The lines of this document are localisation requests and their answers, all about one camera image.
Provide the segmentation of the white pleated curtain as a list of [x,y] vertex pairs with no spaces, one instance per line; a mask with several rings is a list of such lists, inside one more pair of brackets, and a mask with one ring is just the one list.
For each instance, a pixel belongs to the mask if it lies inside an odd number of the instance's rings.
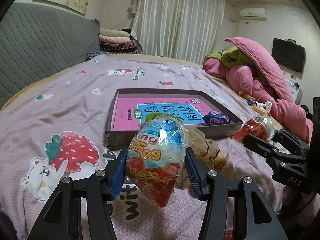
[[201,64],[213,51],[226,0],[132,0],[131,35],[146,55]]

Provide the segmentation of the beige mesh drawstring pouch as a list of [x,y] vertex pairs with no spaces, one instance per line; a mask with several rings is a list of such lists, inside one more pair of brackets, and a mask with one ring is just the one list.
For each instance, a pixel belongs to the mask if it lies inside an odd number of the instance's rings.
[[191,148],[196,158],[204,161],[210,170],[221,171],[227,163],[227,157],[218,144],[213,139],[206,138],[195,126],[187,126],[186,129],[193,140]]

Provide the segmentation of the grey quilted headboard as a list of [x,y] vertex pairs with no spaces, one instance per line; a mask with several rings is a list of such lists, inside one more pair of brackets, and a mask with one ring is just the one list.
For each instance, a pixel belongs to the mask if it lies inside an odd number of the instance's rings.
[[1,20],[1,105],[28,85],[99,50],[98,20],[46,5],[15,2]]

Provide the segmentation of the pink and blue book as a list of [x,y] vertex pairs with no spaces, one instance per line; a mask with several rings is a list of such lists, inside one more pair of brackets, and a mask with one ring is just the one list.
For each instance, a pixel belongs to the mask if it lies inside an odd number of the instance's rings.
[[201,125],[203,117],[216,107],[200,98],[117,98],[111,129],[113,131],[135,131],[145,123],[149,114],[169,114],[185,125]]

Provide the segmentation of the lilac strawberry print bedsheet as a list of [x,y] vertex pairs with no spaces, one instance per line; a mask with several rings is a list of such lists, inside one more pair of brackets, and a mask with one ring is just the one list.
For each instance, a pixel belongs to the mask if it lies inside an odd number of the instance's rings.
[[[208,75],[201,67],[186,64],[156,64],[142,60],[120,60],[98,56],[34,84],[1,111],[1,215],[13,224],[17,239],[27,239],[45,200],[62,174],[60,166],[49,164],[46,146],[52,138],[76,135],[76,146],[68,155],[85,157],[79,142],[93,146],[86,155],[88,165],[104,168],[119,151],[104,146],[104,132],[112,99],[118,88],[160,88],[200,90],[219,102],[242,121],[255,113],[225,81]],[[222,174],[241,179],[248,175],[259,186],[275,213],[283,200],[284,186],[273,181],[264,158],[231,138],[217,141],[227,155]],[[124,185],[111,202],[112,222],[118,239],[197,239],[206,203],[187,190],[175,189],[176,202],[157,208],[139,198],[139,189]]]

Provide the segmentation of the red-white surprise egg toy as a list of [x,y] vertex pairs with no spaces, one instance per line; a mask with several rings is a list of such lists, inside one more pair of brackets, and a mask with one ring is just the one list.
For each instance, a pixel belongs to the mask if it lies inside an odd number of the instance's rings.
[[236,131],[232,138],[240,143],[247,135],[254,135],[266,142],[271,141],[275,135],[276,129],[269,116],[255,115],[253,118],[247,120],[242,128]]

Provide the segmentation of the pink quilted comforter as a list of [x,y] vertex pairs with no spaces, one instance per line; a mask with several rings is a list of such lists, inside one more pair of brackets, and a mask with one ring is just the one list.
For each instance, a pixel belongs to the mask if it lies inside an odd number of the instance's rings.
[[258,42],[244,37],[225,38],[255,63],[255,67],[237,65],[231,69],[217,59],[203,61],[211,76],[228,82],[239,96],[249,95],[258,102],[272,102],[270,115],[300,139],[310,142],[313,123],[305,110],[295,104],[280,67],[271,54]]

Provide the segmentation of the blue Oreo cookie packet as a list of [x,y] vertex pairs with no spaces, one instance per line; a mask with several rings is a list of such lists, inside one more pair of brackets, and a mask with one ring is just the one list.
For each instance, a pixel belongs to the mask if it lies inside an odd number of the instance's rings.
[[229,116],[215,110],[210,111],[202,119],[209,126],[229,124],[231,121]]

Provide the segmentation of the green garment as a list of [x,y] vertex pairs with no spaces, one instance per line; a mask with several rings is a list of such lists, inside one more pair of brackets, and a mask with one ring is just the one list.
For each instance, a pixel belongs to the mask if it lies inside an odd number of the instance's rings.
[[229,69],[240,64],[249,67],[255,67],[253,60],[239,50],[236,46],[232,46],[228,50],[214,51],[204,57],[204,62],[209,59],[217,59]]

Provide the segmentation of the white wall air conditioner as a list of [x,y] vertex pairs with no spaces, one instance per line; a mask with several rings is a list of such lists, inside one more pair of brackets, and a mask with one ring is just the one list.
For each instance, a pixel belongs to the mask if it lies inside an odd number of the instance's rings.
[[240,17],[252,20],[267,20],[267,11],[265,8],[242,8],[240,9]]

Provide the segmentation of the black wall television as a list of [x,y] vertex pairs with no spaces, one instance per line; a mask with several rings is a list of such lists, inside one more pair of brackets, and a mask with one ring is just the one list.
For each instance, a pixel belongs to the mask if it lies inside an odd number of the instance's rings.
[[272,57],[274,60],[295,72],[302,73],[306,60],[305,48],[294,40],[273,39]]

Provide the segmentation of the stack of folded blankets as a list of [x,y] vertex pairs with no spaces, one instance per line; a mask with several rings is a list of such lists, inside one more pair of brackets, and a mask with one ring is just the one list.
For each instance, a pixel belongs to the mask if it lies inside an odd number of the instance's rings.
[[138,54],[137,41],[125,31],[100,28],[99,46],[101,51],[110,54]]

